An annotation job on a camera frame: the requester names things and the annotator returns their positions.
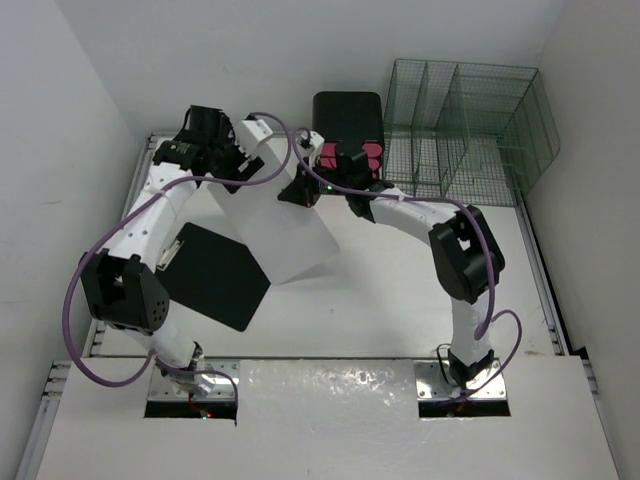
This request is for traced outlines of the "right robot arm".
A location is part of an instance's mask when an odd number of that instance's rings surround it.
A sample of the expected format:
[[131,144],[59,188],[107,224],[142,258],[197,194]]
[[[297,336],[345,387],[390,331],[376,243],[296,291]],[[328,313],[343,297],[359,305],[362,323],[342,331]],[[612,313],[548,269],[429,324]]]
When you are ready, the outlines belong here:
[[448,377],[461,390],[494,360],[487,336],[505,258],[481,210],[454,200],[441,203],[406,195],[377,177],[360,146],[341,147],[335,166],[321,164],[322,141],[304,136],[291,143],[298,160],[294,180],[281,201],[310,208],[322,189],[341,194],[353,214],[397,229],[430,248],[436,277],[451,299],[453,336]]

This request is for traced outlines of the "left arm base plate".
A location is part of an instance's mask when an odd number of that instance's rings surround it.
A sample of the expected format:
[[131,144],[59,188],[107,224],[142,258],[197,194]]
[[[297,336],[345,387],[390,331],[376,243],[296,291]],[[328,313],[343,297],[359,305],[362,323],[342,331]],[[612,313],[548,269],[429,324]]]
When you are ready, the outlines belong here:
[[239,386],[239,365],[206,361],[205,374],[190,376],[171,373],[154,366],[147,399],[150,401],[186,401],[190,395],[198,401],[234,401]]

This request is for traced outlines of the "black mouse pad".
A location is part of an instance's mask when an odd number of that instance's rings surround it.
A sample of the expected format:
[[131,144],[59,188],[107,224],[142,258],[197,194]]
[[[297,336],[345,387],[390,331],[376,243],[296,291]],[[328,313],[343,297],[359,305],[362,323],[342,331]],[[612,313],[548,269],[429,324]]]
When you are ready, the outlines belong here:
[[246,245],[193,223],[184,224],[173,245],[173,257],[156,267],[170,299],[245,331],[271,286]]

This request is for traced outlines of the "pink top drawer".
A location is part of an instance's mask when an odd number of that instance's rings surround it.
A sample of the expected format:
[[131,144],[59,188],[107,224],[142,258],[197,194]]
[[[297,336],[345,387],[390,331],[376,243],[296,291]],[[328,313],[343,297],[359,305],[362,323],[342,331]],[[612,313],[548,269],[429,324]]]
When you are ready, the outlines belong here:
[[[334,157],[337,143],[325,143],[322,149],[322,155],[326,157]],[[382,155],[383,147],[377,143],[364,143],[363,150],[370,158],[376,158]]]

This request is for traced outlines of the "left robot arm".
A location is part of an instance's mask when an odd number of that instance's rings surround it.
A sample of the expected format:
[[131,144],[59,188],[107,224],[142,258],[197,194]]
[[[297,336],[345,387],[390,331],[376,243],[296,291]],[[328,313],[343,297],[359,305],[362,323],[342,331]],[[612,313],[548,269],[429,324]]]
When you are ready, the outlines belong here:
[[157,148],[131,210],[81,261],[91,315],[135,339],[161,372],[190,392],[213,388],[200,345],[168,318],[170,299],[155,275],[162,244],[184,204],[203,182],[234,193],[261,184],[264,162],[238,140],[220,109],[192,105],[181,130]]

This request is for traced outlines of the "transparent clipboard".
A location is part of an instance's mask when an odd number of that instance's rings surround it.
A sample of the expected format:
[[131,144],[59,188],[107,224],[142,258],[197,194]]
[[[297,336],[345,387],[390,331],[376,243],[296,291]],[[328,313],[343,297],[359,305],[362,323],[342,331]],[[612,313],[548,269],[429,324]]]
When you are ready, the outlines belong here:
[[208,190],[232,228],[273,284],[282,284],[339,253],[330,230],[314,208],[278,200],[290,184],[289,163],[275,179],[231,194],[218,184]]

